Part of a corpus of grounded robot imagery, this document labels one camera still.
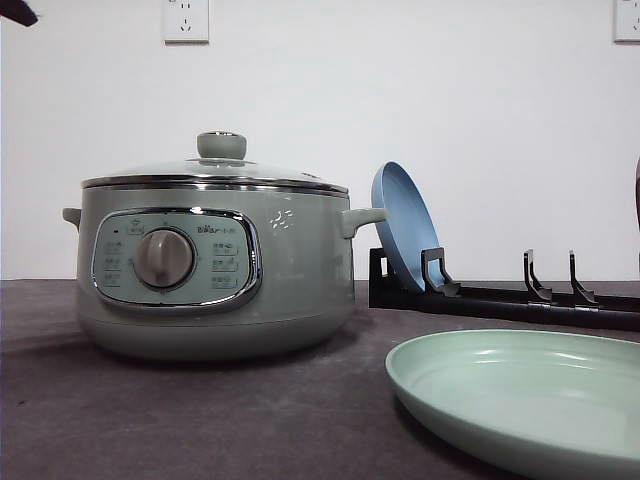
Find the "plate rack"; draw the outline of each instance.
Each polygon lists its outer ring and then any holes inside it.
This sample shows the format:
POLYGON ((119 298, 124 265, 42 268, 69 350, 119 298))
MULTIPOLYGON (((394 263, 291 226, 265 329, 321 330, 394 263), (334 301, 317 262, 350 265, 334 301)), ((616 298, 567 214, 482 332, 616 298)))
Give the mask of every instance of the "plate rack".
POLYGON ((426 313, 500 318, 521 322, 573 325, 585 328, 640 331, 640 298, 599 295, 576 278, 576 259, 569 252, 571 293, 544 287, 535 275, 533 251, 523 255, 526 290, 465 286, 454 281, 445 268, 444 248, 421 252, 425 292, 404 289, 382 248, 369 252, 369 306, 426 313), (383 261, 387 272, 383 274, 383 261), (444 284, 429 277, 429 262, 437 261, 444 284))

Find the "chrome trim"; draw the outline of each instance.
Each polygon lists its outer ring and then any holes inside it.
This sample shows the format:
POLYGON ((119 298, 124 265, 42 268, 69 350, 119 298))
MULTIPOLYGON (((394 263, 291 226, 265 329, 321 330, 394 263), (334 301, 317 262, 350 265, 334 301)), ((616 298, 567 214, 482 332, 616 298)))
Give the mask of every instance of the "chrome trim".
MULTIPOLYGON (((195 245, 191 241, 191 238, 187 235, 189 241, 191 242, 194 250, 195 245)), ((194 266, 189 274, 189 278, 193 275, 195 271, 195 261, 194 266)), ((260 243, 258 240, 258 232, 256 230, 255 225, 249 218, 243 213, 236 212, 234 210, 215 210, 210 208, 201 208, 201 207, 191 207, 191 208, 183 208, 183 207, 147 207, 147 208, 132 208, 128 210, 117 210, 106 215, 98 225, 98 229, 96 231, 96 238, 93 243, 93 254, 91 255, 91 282, 93 283, 94 288, 100 295, 100 297, 105 300, 107 303, 116 305, 118 307, 126 307, 132 309, 149 309, 149 311, 153 311, 154 313, 166 312, 166 313, 175 313, 179 314, 180 312, 187 312, 193 309, 215 309, 215 310, 231 310, 234 308, 238 308, 248 302, 258 291, 260 284, 262 283, 262 255, 260 253, 260 243), (94 271, 95 266, 95 257, 96 257, 96 248, 98 246, 98 236, 100 231, 102 230, 102 225, 110 218, 121 216, 121 215, 136 215, 136 214, 145 214, 145 213, 182 213, 188 215, 209 215, 216 217, 227 217, 236 220, 242 227, 246 233, 247 238, 247 249, 249 251, 250 263, 249 263, 249 278, 243 287, 238 290, 236 293, 229 295, 227 297, 221 298, 219 300, 211 300, 207 302, 200 303, 186 303, 186 304, 178 304, 178 305, 167 305, 167 304, 156 304, 156 303, 138 303, 138 302, 127 302, 124 300, 118 300, 117 298, 113 298, 109 296, 107 293, 100 290, 98 286, 98 282, 96 280, 96 273, 94 271)))
POLYGON ((105 187, 128 184, 173 184, 194 183, 205 185, 252 185, 266 187, 289 187, 299 189, 322 190, 328 192, 349 193, 349 190, 339 185, 307 180, 291 180, 282 178, 251 178, 219 175, 120 175, 115 177, 99 177, 84 180, 82 188, 105 187))
POLYGON ((132 183, 122 185, 102 185, 95 187, 84 187, 105 190, 163 190, 163 189, 185 189, 185 190, 235 190, 243 192, 278 192, 278 193, 300 193, 306 195, 324 195, 328 197, 349 198, 348 190, 345 192, 316 190, 311 188, 277 187, 268 185, 238 185, 238 184, 211 184, 211 183, 132 183))

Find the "lid knob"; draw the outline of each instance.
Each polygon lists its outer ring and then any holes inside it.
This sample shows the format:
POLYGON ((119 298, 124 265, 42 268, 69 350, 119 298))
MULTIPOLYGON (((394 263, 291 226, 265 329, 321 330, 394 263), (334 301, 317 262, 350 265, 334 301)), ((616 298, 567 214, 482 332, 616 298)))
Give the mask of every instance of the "lid knob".
POLYGON ((231 132, 205 132, 198 135, 198 153, 202 158, 242 160, 247 153, 247 139, 231 132))

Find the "countertop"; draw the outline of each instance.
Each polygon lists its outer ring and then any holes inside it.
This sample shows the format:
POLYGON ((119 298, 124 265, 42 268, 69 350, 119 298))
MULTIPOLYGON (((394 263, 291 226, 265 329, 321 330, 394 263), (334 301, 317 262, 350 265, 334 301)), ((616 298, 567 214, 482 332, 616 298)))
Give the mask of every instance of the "countertop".
MULTIPOLYGON (((640 282, 595 284, 640 295, 640 282)), ((70 280, 2 283, 2 479, 519 478, 449 446, 394 397, 387 352, 427 333, 586 330, 367 307, 306 350, 227 364, 158 364, 96 348, 70 280)))

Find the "electrical outlet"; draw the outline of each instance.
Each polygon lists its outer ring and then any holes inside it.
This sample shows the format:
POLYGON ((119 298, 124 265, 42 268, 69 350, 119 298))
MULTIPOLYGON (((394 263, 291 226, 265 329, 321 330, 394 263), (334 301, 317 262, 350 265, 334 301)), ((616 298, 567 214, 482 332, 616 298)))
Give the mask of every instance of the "electrical outlet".
POLYGON ((209 0, 163 0, 165 43, 209 43, 209 0))
POLYGON ((640 0, 616 0, 616 42, 640 42, 640 0))

